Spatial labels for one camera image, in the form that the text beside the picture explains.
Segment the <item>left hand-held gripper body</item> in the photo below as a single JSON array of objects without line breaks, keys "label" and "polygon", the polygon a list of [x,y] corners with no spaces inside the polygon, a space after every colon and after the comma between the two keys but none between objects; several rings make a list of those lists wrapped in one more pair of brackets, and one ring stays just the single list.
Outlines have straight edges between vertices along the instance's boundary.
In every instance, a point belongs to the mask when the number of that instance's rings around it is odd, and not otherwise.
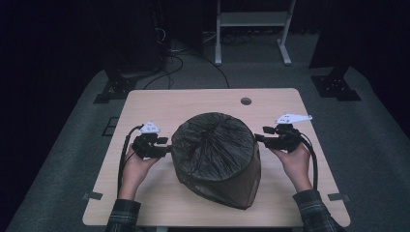
[{"label": "left hand-held gripper body", "polygon": [[132,149],[141,158],[160,158],[161,149],[156,147],[159,137],[158,133],[161,131],[152,121],[148,121],[139,129],[139,136],[137,136],[133,143]]}]

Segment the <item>person's left hand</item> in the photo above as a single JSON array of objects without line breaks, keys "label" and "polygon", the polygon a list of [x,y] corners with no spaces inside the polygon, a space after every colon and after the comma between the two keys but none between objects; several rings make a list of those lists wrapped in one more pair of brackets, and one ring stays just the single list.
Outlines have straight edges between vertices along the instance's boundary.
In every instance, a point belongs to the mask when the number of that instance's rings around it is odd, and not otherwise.
[{"label": "person's left hand", "polygon": [[124,165],[122,185],[126,187],[138,187],[147,176],[150,168],[158,162],[159,159],[141,159],[136,151],[129,147],[126,154]]}]

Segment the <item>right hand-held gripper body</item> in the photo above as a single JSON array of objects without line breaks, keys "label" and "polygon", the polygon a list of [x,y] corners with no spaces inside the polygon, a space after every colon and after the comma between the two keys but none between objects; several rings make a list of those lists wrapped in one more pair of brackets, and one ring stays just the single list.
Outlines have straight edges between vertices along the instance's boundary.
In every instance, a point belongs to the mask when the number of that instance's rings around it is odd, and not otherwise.
[{"label": "right hand-held gripper body", "polygon": [[288,153],[293,152],[304,141],[302,134],[293,127],[293,124],[311,119],[311,115],[284,113],[275,120],[277,137],[268,137],[265,146],[270,149],[285,150]]}]

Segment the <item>person's right hand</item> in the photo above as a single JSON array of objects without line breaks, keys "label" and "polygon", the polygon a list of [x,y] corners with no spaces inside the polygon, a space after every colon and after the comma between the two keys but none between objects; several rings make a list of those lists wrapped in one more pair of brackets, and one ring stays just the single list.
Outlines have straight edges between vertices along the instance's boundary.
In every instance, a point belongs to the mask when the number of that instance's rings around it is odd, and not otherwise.
[{"label": "person's right hand", "polygon": [[294,185],[309,182],[308,168],[310,154],[304,145],[299,144],[298,147],[290,153],[275,149],[272,149],[272,152],[279,158],[283,165],[284,172]]}]

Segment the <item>black stand base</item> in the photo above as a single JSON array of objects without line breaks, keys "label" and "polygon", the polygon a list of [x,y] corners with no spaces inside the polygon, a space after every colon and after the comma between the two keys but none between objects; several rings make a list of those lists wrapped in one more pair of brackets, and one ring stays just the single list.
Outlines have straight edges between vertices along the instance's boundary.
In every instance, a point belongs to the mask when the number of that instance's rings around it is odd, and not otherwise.
[{"label": "black stand base", "polygon": [[108,81],[101,93],[97,94],[94,103],[109,103],[111,100],[125,100],[136,85],[137,80],[123,77],[116,69],[104,70]]},{"label": "black stand base", "polygon": [[345,81],[348,66],[335,66],[329,74],[313,75],[312,80],[321,98],[335,98],[340,102],[357,102],[361,98]]}]

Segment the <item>grey tape strip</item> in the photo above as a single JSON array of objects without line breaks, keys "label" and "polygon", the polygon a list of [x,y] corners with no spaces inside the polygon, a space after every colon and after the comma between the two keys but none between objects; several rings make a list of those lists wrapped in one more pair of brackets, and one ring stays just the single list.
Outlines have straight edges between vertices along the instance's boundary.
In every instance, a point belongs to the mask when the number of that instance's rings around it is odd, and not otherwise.
[{"label": "grey tape strip", "polygon": [[339,193],[339,192],[338,193],[330,193],[328,195],[328,198],[329,198],[330,201],[340,200],[340,201],[343,201],[344,203],[351,201],[351,198],[349,197],[348,194],[342,194],[342,193]]},{"label": "grey tape strip", "polygon": [[95,200],[101,200],[103,197],[102,193],[99,192],[84,192],[84,194],[82,195],[82,200],[89,200],[89,199],[95,199]]}]

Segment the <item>white metal stand frame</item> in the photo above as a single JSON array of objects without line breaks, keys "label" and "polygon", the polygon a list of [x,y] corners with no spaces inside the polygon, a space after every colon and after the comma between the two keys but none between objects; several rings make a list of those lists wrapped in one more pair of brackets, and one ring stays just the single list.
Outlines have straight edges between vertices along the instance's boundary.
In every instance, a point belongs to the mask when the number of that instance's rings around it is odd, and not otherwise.
[{"label": "white metal stand frame", "polygon": [[291,66],[292,61],[285,46],[290,24],[292,21],[294,8],[297,0],[290,0],[286,12],[248,12],[248,13],[228,13],[221,10],[221,0],[217,0],[216,18],[216,45],[215,64],[220,65],[221,59],[221,29],[225,27],[282,27],[282,35],[277,39],[277,45],[285,66]]}]

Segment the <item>black garbage bag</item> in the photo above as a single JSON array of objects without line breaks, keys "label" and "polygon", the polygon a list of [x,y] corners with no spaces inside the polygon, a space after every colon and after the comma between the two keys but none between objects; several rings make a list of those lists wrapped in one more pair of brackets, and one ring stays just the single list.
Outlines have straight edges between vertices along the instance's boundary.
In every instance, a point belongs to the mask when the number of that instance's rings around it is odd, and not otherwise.
[{"label": "black garbage bag", "polygon": [[195,194],[231,208],[249,208],[261,180],[259,146],[241,120],[218,112],[196,115],[172,135],[179,182]]}]

